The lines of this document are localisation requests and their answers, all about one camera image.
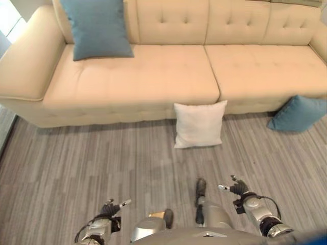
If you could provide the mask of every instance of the beige sofa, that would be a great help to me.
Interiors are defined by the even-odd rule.
[[[135,58],[73,62],[60,0],[39,8],[0,60],[0,104],[39,127],[174,118],[173,103],[226,113],[326,97],[320,9],[247,0],[127,0]]]

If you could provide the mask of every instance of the back cushion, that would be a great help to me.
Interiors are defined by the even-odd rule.
[[[271,3],[270,19],[261,44],[308,45],[320,19],[315,7]]]
[[[204,44],[208,0],[137,0],[141,44]]]
[[[66,12],[61,5],[60,0],[52,0],[52,3],[55,8],[58,23],[62,34],[65,37],[66,43],[74,44],[71,24],[68,20]],[[129,42],[134,44],[139,43],[136,0],[128,0],[128,2],[127,0],[124,1],[124,18]]]
[[[210,0],[205,44],[259,44],[269,20],[270,3]]]

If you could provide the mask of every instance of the gray wood-grain floor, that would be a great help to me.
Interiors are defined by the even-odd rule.
[[[0,105],[0,156],[15,118],[14,112]]]
[[[222,145],[175,150],[174,120],[38,129],[19,118],[0,162],[0,244],[72,244],[109,198],[133,201],[110,244],[128,244],[138,221],[167,207],[174,228],[192,227],[198,177],[236,228],[257,234],[236,215],[233,194],[216,188],[230,174],[274,198],[296,229],[326,227],[327,117],[303,133],[270,131],[268,120],[230,115]]]

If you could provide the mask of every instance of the blue pillow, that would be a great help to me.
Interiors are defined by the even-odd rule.
[[[270,120],[273,130],[304,131],[327,113],[327,101],[309,99],[300,95],[291,100]]]
[[[123,0],[61,0],[72,26],[74,61],[134,57],[127,40]]]

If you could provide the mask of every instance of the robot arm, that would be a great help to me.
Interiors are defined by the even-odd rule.
[[[244,181],[238,180],[234,175],[231,177],[236,182],[233,186],[219,185],[218,188],[229,190],[240,196],[239,199],[233,202],[237,214],[246,213],[252,223],[259,229],[260,233],[266,237],[277,237],[294,231],[281,221],[279,208],[273,199],[250,192]],[[261,200],[263,198],[274,201],[278,212],[277,217],[271,213]]]

